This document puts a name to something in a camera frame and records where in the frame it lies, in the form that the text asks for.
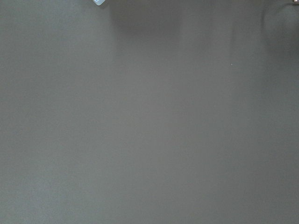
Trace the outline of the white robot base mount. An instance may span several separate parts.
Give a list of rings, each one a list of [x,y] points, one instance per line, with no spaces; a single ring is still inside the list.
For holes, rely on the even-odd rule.
[[[100,6],[102,5],[106,0],[93,0],[93,2],[97,5]]]

